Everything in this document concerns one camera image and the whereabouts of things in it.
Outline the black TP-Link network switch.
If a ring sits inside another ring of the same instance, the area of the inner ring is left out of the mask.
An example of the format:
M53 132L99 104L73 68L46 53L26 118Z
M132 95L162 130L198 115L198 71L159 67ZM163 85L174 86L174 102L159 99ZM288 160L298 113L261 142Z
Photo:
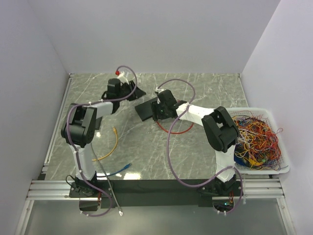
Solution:
M102 117L97 118L95 121L95 130L99 130L101 126Z

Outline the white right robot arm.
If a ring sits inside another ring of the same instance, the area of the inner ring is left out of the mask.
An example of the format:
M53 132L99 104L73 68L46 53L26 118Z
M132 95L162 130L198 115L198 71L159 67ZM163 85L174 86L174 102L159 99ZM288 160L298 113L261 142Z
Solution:
M240 131L225 107L216 109L192 105L186 101L177 101L170 90L158 89L157 101L152 102L152 118L154 121L173 118L167 136L166 153L167 161L175 179L189 188L200 188L213 183L215 190L220 195L227 195L236 181L239 173L235 167L234 150ZM198 185L190 185L181 180L175 173L170 160L170 135L178 120L186 120L203 127L210 146L215 150L216 173Z

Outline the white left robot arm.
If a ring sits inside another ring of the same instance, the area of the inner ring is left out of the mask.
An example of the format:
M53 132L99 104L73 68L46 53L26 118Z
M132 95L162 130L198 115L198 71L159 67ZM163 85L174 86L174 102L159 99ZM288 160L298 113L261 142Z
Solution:
M103 116L114 114L123 100L133 101L146 95L134 81L122 82L118 78L108 81L101 99L86 104L71 103L61 129L61 136L69 144L75 161L75 183L82 193L92 197L98 192L96 169L92 163L91 142L99 129Z

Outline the black Mercury network switch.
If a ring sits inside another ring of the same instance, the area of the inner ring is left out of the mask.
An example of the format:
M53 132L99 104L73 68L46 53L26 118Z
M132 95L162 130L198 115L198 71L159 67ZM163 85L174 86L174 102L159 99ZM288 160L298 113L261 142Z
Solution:
M151 104L155 101L157 101L157 97L147 100L134 107L141 121L146 121L152 117Z

